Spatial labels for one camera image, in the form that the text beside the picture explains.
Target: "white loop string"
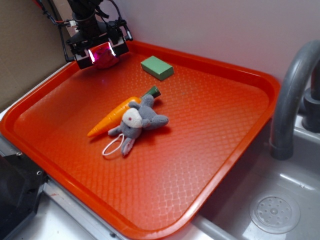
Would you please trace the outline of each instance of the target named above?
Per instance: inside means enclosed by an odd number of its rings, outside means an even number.
[[[116,149],[112,150],[111,152],[106,153],[107,149],[108,149],[112,144],[114,144],[116,141],[118,141],[120,137],[122,137],[122,140],[121,140],[120,145],[119,145]],[[124,140],[125,140],[125,135],[124,135],[123,133],[120,133],[119,136],[118,136],[116,139],[114,139],[112,142],[110,142],[110,143],[103,149],[102,155],[103,155],[103,156],[108,156],[108,155],[110,155],[110,154],[113,154],[115,151],[117,151],[117,150],[121,147],[121,145],[124,143]]]

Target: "tray rim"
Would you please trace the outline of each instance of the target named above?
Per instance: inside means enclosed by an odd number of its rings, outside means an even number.
[[[232,151],[230,156],[226,159],[217,171],[212,176],[211,180],[204,187],[203,191],[196,197],[192,204],[187,208],[186,212],[173,224],[157,229],[157,230],[145,230],[135,226],[132,222],[127,220],[124,216],[117,213],[112,207],[106,206],[107,203],[87,190],[81,183],[77,182],[71,175],[62,170],[58,170],[59,166],[54,166],[54,162],[48,159],[40,152],[30,150],[28,143],[14,132],[15,121],[19,118],[20,114],[27,111],[34,103],[42,99],[58,85],[64,82],[65,79],[79,71],[79,67],[76,62],[64,67],[61,71],[52,75],[46,82],[40,85],[38,88],[30,92],[28,95],[20,99],[14,104],[3,116],[0,121],[0,132],[5,138],[7,138],[18,149],[25,153],[31,159],[42,159],[41,162],[37,162],[42,168],[47,170],[46,172],[50,176],[54,176],[59,184],[75,195],[80,201],[91,208],[95,213],[102,217],[106,222],[111,224],[121,234],[128,238],[151,240],[167,237],[174,232],[178,231],[184,225],[190,222],[192,217],[197,213],[200,207],[204,204],[206,199],[219,185],[224,176],[230,171],[232,166],[237,162],[239,157],[247,149],[256,135],[265,126],[265,124],[271,118],[276,102],[277,96],[280,90],[279,82],[271,75],[260,71],[252,70],[249,68],[225,63],[213,59],[204,58],[201,56],[184,53],[160,46],[151,45],[139,41],[128,42],[128,47],[132,53],[140,54],[144,56],[156,56],[165,62],[181,65],[193,70],[202,71],[205,73],[213,74],[215,76],[223,77],[226,79],[241,82],[250,86],[257,87],[264,91],[269,98],[269,105],[264,113],[258,118],[256,123],[251,127],[248,134],[239,142],[237,147]]]

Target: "wall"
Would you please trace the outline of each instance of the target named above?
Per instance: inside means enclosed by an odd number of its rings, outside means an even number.
[[[318,0],[115,2],[138,41],[259,70],[279,81],[300,47],[320,38]]]
[[[58,29],[32,0],[2,0],[0,29],[2,112],[66,62]]]

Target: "gray plush rabbit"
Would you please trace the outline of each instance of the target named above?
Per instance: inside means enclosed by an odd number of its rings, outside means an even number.
[[[107,156],[116,151],[121,145],[121,153],[127,155],[132,149],[135,140],[140,136],[142,129],[154,130],[168,124],[169,119],[165,115],[157,114],[153,109],[155,99],[152,95],[145,95],[141,103],[131,101],[129,109],[123,114],[121,124],[108,131],[108,135],[118,137],[105,147],[102,154]],[[121,144],[112,152],[105,153],[108,147],[122,137]]]

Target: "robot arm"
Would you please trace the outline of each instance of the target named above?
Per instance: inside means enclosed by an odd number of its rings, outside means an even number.
[[[126,41],[132,41],[132,35],[127,26],[127,22],[122,19],[117,5],[112,2],[118,12],[118,19],[115,21],[105,21],[109,18],[107,14],[101,11],[99,5],[103,0],[67,0],[72,10],[72,18],[76,22],[78,32],[66,41],[70,47],[74,58],[66,57],[66,60],[76,60],[80,69],[93,65],[90,55],[90,48],[109,42],[114,54],[120,56],[129,51]],[[36,2],[42,7],[42,10],[48,17],[52,18],[44,8],[41,0]],[[96,19],[96,15],[102,17],[103,22]],[[124,36],[121,27],[126,31]]]

